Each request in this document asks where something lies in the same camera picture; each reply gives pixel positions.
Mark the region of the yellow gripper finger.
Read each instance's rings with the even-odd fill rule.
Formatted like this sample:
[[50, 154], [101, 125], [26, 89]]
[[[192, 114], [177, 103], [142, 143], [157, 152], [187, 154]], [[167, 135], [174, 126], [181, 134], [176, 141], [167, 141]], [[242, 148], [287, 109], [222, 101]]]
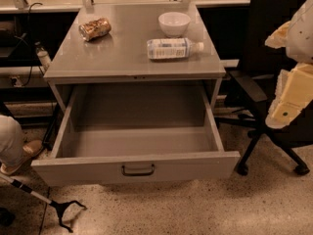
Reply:
[[265, 123], [281, 129], [289, 125], [313, 100], [313, 65], [298, 63], [291, 71], [281, 70]]
[[270, 36], [267, 37], [265, 45], [274, 49], [285, 47], [290, 23], [291, 22], [286, 22], [279, 26]]

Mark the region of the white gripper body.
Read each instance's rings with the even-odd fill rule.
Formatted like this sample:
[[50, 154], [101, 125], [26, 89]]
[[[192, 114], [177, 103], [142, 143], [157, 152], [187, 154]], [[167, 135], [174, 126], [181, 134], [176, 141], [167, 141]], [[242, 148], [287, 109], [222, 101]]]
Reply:
[[313, 0], [306, 0], [292, 16], [286, 53], [297, 62], [313, 62]]

